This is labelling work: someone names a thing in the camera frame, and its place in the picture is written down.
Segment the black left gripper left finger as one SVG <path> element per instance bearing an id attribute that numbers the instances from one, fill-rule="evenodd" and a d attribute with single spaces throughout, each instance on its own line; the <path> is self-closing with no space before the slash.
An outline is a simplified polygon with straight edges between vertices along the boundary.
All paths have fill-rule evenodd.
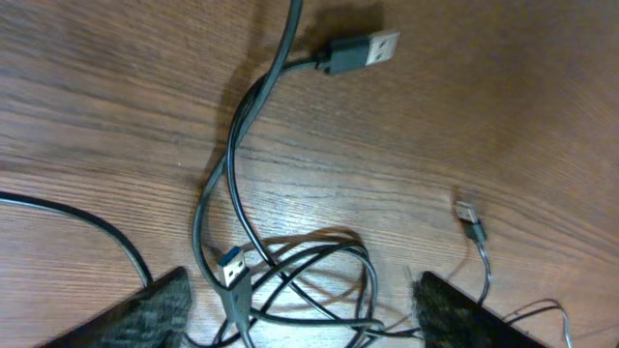
<path id="1" fill-rule="evenodd" d="M 177 267 L 44 348 L 179 348 L 192 308 L 188 272 Z"/>

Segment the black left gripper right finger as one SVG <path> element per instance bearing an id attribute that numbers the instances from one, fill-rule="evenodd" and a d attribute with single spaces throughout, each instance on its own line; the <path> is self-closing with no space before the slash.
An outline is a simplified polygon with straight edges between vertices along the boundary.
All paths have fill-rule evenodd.
<path id="1" fill-rule="evenodd" d="M 426 348 L 544 348 L 432 272 L 412 287 Z"/>

